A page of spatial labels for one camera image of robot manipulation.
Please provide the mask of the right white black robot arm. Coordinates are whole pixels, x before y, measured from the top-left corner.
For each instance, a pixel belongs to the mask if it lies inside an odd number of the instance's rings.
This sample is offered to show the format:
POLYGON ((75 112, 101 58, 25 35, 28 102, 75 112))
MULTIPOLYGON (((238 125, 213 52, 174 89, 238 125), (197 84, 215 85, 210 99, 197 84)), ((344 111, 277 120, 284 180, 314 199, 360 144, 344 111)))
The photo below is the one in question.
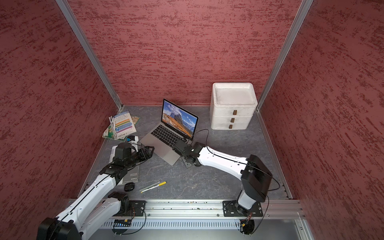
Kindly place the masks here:
POLYGON ((249 211, 256 202, 263 203, 268 198, 269 187, 273 180, 271 171, 255 155, 236 157, 228 155, 202 143, 187 144, 182 140, 173 146, 188 166, 207 166, 226 172, 242 183, 237 199, 240 211, 249 211))

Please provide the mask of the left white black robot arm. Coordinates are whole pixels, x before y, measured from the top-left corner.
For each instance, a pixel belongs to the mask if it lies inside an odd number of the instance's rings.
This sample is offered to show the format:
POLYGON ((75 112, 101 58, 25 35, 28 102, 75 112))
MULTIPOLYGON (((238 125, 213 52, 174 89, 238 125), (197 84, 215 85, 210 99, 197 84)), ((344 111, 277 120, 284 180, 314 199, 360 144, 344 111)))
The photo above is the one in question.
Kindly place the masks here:
POLYGON ((142 216, 144 208, 131 204, 114 187, 139 164, 149 160, 155 148, 135 143, 120 143, 113 158, 94 183, 55 218, 46 218, 38 228, 38 240, 88 240, 113 216, 142 216))

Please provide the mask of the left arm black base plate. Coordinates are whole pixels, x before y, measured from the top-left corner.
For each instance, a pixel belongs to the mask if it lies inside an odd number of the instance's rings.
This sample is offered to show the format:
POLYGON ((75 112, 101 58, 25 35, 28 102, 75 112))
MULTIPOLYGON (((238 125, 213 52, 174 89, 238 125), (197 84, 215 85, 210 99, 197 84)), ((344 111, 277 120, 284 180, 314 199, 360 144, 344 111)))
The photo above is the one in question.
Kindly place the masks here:
POLYGON ((146 203, 146 201, 142 200, 129 200, 128 202, 123 203, 122 212, 118 215, 128 217, 143 217, 146 203))

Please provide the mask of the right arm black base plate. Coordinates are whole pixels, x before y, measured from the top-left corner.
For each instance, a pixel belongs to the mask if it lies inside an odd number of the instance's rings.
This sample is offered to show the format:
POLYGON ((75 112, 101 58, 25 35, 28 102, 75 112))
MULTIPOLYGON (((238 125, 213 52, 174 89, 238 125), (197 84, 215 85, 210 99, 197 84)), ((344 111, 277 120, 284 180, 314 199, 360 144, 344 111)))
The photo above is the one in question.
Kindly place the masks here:
POLYGON ((236 200, 223 201, 223 212, 225 217, 262 217, 263 210, 260 202, 255 202, 253 206, 247 210, 237 204, 236 200))

